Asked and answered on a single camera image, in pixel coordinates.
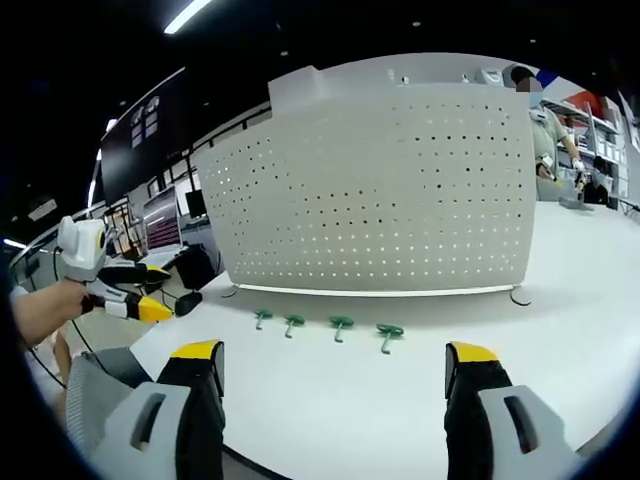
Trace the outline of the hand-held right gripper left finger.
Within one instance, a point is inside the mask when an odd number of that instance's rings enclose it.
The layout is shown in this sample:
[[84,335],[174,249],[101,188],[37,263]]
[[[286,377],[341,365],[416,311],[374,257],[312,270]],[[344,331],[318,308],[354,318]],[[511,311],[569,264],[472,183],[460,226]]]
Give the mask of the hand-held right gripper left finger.
[[222,479],[224,342],[186,344],[152,379],[127,349],[100,356],[114,394],[91,461],[104,479]]

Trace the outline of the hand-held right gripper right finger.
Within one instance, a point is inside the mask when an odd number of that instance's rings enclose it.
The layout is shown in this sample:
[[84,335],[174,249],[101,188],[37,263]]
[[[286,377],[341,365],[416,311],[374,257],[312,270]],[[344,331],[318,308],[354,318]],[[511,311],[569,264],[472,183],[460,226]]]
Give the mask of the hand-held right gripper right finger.
[[584,463],[560,416],[489,349],[447,343],[444,393],[449,479],[567,479]]

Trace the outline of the person's left hand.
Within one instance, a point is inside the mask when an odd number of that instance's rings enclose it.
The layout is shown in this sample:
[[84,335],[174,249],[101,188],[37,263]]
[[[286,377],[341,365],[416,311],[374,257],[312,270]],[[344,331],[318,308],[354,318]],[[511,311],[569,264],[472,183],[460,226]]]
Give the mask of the person's left hand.
[[27,347],[40,344],[66,322],[89,311],[86,286],[68,279],[34,292],[16,287],[10,299],[21,341]]

